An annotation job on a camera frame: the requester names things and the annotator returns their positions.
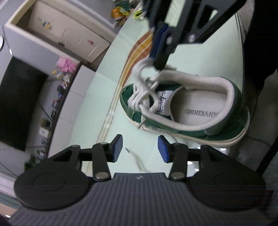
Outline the green canvas sneaker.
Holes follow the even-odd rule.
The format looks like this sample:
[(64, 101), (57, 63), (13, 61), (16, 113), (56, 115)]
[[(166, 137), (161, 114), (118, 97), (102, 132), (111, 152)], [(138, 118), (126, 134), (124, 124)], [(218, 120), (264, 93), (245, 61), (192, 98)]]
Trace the green canvas sneaker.
[(183, 72), (163, 70), (153, 81), (156, 92), (175, 84), (181, 85), (171, 101), (167, 118), (163, 112), (151, 113), (144, 107), (141, 112), (127, 110), (127, 101), (133, 93), (133, 84), (123, 88), (120, 104), (126, 116), (138, 127), (151, 132), (181, 136), (198, 144), (230, 147), (246, 134), (250, 113), (236, 84), (223, 77), (202, 77)]

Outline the white shoelace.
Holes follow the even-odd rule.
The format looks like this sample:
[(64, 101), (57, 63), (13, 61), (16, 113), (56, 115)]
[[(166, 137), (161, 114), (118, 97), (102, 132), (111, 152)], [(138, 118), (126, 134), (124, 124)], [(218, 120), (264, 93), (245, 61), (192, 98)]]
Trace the white shoelace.
[(144, 107), (151, 113), (156, 113), (160, 112), (160, 108), (163, 107), (166, 117), (172, 119), (173, 115), (166, 110), (170, 109), (170, 101), (173, 95), (182, 87), (179, 84), (175, 84), (156, 92), (158, 82), (153, 81), (152, 78), (142, 78), (141, 76), (144, 68), (152, 66), (153, 60), (145, 58), (133, 67), (132, 74), (135, 76), (136, 81), (133, 84), (133, 93), (127, 101), (127, 110), (140, 113), (141, 107)]

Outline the yellow white folded cloth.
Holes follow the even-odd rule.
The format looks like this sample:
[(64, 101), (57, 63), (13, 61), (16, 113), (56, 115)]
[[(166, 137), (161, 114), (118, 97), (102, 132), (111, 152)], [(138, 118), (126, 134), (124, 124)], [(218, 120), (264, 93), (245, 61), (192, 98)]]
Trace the yellow white folded cloth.
[(138, 10), (134, 11), (132, 18), (135, 20), (144, 20), (146, 17), (145, 17), (145, 13), (143, 12), (143, 10), (138, 9)]

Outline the cardboard boxes and bags pile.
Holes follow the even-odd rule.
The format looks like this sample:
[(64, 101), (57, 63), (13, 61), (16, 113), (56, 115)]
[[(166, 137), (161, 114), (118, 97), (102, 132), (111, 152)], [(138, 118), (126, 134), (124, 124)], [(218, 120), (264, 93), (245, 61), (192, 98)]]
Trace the cardboard boxes and bags pile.
[(114, 1), (115, 7), (112, 9), (110, 17), (115, 21), (128, 17), (134, 9), (134, 1)]

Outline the potted plant in white pot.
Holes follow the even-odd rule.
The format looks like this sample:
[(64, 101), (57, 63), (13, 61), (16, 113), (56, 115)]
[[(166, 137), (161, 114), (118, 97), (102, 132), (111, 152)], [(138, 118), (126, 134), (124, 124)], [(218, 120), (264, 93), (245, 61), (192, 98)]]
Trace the potted plant in white pot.
[(31, 155), (30, 158), (24, 163), (24, 171), (33, 168), (36, 165), (36, 157)]

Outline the white framed photo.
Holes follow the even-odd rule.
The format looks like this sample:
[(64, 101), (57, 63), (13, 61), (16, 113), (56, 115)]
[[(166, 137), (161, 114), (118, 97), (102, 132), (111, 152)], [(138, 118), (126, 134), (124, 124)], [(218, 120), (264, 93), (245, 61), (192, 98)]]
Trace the white framed photo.
[(43, 128), (43, 127), (40, 127), (39, 128), (39, 135), (43, 136), (44, 138), (48, 138), (49, 136), (49, 130)]

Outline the small green plant black pot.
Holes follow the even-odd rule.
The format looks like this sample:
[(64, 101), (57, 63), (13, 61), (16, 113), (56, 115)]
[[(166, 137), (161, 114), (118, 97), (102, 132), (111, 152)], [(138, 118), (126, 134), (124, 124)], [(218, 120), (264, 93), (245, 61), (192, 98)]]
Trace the small green plant black pot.
[(52, 124), (52, 121), (48, 120), (47, 118), (43, 118), (40, 122), (40, 126), (43, 128), (49, 128)]

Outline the white TV cabinet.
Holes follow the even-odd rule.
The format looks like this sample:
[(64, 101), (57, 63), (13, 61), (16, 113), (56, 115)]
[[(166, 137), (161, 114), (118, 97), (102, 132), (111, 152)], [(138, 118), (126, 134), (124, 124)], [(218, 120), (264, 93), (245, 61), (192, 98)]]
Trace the white TV cabinet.
[(83, 64), (77, 66), (71, 81), (60, 99), (55, 119), (49, 129), (45, 157), (49, 158), (65, 149), (79, 115), (87, 90), (95, 72)]

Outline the white interior door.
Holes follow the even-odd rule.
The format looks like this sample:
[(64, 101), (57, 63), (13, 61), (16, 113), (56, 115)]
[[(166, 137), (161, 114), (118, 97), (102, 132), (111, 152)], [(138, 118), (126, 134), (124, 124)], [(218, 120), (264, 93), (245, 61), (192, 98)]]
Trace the white interior door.
[(28, 28), (92, 63), (110, 45), (94, 31), (37, 1)]

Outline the flower bouquet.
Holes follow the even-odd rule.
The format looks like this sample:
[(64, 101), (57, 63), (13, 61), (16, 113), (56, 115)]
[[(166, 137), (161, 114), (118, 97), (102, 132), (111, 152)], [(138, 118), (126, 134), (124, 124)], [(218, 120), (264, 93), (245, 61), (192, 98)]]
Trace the flower bouquet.
[(62, 72), (61, 69), (56, 69), (52, 72), (52, 76), (57, 80), (62, 80), (65, 83), (69, 83), (71, 80), (71, 73)]

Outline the black wall television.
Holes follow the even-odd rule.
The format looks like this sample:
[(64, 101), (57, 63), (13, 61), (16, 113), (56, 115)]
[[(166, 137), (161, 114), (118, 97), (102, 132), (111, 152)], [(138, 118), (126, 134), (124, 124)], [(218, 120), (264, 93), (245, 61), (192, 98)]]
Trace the black wall television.
[(25, 150), (32, 115), (48, 75), (13, 57), (1, 81), (1, 141)]

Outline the round wall clock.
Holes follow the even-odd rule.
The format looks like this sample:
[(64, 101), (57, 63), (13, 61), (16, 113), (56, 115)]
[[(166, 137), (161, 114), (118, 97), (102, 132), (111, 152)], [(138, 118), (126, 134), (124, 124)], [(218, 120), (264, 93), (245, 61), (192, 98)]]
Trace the round wall clock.
[(3, 46), (4, 46), (4, 37), (0, 35), (0, 50), (3, 48)]

